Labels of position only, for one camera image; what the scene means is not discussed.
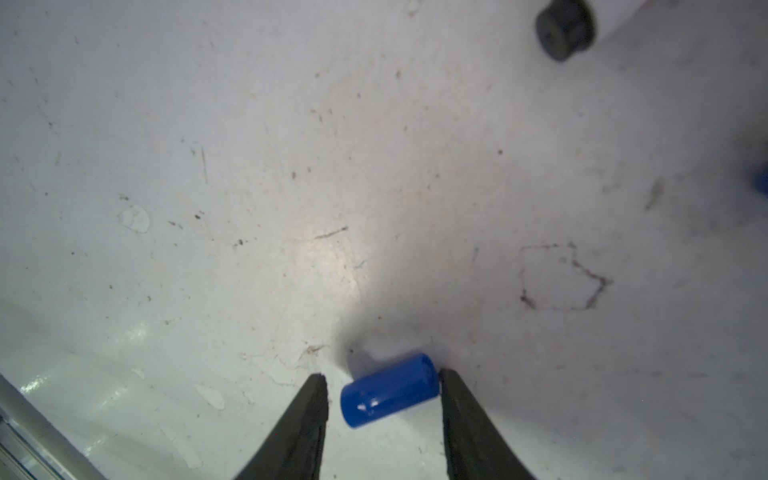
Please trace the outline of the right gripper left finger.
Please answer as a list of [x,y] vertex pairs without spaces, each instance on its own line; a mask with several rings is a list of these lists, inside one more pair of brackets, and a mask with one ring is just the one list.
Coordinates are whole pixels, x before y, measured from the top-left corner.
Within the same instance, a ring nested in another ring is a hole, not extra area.
[[319,479],[328,416],[326,378],[311,374],[236,479]]

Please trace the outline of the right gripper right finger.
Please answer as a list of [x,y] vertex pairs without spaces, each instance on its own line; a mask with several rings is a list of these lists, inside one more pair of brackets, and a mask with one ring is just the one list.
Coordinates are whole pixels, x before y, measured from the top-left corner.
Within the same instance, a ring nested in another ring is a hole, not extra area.
[[458,372],[439,379],[448,478],[533,480]]

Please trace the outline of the aluminium rail base frame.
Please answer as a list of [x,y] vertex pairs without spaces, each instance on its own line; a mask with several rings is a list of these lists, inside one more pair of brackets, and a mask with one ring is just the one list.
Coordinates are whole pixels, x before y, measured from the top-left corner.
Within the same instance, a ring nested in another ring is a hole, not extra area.
[[6,378],[1,379],[1,477],[105,479]]

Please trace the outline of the white marker pen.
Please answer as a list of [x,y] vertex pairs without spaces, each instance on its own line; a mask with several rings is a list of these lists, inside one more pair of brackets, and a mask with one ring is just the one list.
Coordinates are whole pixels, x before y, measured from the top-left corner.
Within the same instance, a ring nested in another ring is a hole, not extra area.
[[754,175],[753,188],[761,195],[768,196],[768,166],[762,166]]
[[645,0],[552,0],[535,19],[545,53],[564,62],[605,39],[633,17]]

